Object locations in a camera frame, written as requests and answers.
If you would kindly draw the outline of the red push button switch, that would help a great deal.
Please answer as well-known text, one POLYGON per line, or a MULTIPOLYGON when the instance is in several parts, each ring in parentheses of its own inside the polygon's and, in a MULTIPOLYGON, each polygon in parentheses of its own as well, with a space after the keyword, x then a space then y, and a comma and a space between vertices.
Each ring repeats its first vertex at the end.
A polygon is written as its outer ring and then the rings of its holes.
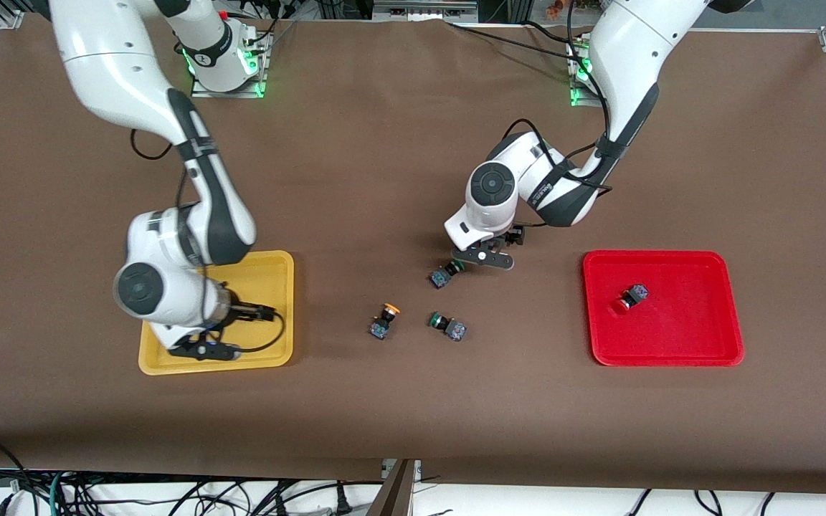
POLYGON ((613 310, 617 313, 626 313, 634 307, 639 306, 640 303, 646 301, 649 297, 650 291, 644 284, 630 285, 626 290, 619 295, 611 304, 613 310))

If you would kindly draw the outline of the yellow plastic tray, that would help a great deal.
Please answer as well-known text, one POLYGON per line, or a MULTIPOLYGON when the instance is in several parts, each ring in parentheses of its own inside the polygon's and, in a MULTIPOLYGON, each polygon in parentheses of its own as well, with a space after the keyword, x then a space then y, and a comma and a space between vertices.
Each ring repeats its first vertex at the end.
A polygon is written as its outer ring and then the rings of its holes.
POLYGON ((138 365, 151 376, 175 373, 210 373, 238 371, 285 365, 294 352, 295 265, 288 252, 250 252, 239 263, 226 267, 209 267, 209 277, 226 283, 242 301, 274 307, 284 320, 235 321, 223 330, 224 343, 255 348, 269 343, 259 352, 250 352, 236 360, 194 360, 168 353, 148 323, 142 324, 138 365))

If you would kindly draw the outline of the red plastic tray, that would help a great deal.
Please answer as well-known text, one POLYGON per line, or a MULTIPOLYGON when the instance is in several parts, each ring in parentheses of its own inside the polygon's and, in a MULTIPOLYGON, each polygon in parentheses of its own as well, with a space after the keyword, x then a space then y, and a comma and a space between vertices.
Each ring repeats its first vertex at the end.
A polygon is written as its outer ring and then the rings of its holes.
POLYGON ((724 258, 692 249, 596 249, 582 261, 594 359, 619 367, 731 367, 744 344, 724 258), (611 304, 630 285, 646 301, 626 313, 611 304))

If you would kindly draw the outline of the green push button switch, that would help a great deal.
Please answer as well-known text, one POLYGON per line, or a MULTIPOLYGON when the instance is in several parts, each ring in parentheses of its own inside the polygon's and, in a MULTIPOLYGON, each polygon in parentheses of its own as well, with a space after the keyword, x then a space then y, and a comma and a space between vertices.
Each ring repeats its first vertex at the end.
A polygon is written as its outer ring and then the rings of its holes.
POLYGON ((452 317, 445 317, 439 312, 432 313, 427 323, 432 329, 439 330, 443 335, 453 342, 461 342, 467 333, 467 327, 452 317))
POLYGON ((441 290, 443 287, 446 287, 452 281, 452 278, 459 273, 465 271, 465 265, 459 260, 452 260, 447 262, 447 264, 442 265, 435 271, 432 272, 429 276, 430 284, 436 288, 436 290, 441 290))

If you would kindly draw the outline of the yellow push button switch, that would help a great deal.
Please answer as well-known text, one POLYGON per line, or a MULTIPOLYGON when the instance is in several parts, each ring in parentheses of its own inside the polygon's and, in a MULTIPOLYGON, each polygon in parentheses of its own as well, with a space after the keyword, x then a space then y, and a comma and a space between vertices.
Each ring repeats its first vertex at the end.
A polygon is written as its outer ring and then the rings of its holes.
POLYGON ((384 303, 379 315, 374 317, 369 326, 371 336, 378 340, 386 339, 393 321, 396 320, 400 312, 401 310, 398 307, 384 303))

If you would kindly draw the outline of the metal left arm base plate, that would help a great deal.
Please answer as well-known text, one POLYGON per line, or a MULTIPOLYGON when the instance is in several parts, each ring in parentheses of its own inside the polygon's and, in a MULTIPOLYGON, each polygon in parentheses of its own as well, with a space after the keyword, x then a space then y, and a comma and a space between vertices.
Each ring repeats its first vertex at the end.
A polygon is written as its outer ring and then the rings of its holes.
POLYGON ((597 92, 596 86, 592 84, 589 74, 592 71, 592 62, 588 52, 589 43, 590 35, 582 34, 574 37, 571 48, 567 49, 568 54, 582 61, 582 63, 576 61, 570 61, 569 63, 571 104, 574 107, 600 108, 599 92, 597 92))

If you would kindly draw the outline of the grey table post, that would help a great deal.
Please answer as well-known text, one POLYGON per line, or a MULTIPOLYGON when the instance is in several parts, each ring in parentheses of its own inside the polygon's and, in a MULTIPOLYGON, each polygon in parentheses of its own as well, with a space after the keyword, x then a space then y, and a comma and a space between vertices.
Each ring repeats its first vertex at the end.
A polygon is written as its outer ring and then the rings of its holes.
POLYGON ((365 516, 410 516, 419 467, 416 459, 395 459, 365 516))

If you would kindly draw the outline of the aluminium frame profile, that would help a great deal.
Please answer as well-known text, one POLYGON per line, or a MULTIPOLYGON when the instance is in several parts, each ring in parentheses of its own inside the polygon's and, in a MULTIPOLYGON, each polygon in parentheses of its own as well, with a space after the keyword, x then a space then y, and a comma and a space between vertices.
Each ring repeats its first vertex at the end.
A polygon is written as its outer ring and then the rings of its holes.
POLYGON ((478 0, 373 0, 374 21, 425 21, 478 23, 478 0))

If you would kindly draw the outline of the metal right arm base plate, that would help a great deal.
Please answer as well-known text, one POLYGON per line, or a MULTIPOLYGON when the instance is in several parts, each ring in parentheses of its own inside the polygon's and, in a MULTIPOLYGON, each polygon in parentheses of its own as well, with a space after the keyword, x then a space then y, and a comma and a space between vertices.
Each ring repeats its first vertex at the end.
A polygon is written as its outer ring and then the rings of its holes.
POLYGON ((256 99, 265 96, 275 35, 257 32, 244 25, 238 43, 219 58, 210 72, 197 71, 192 59, 187 59, 192 75, 192 97, 256 99))

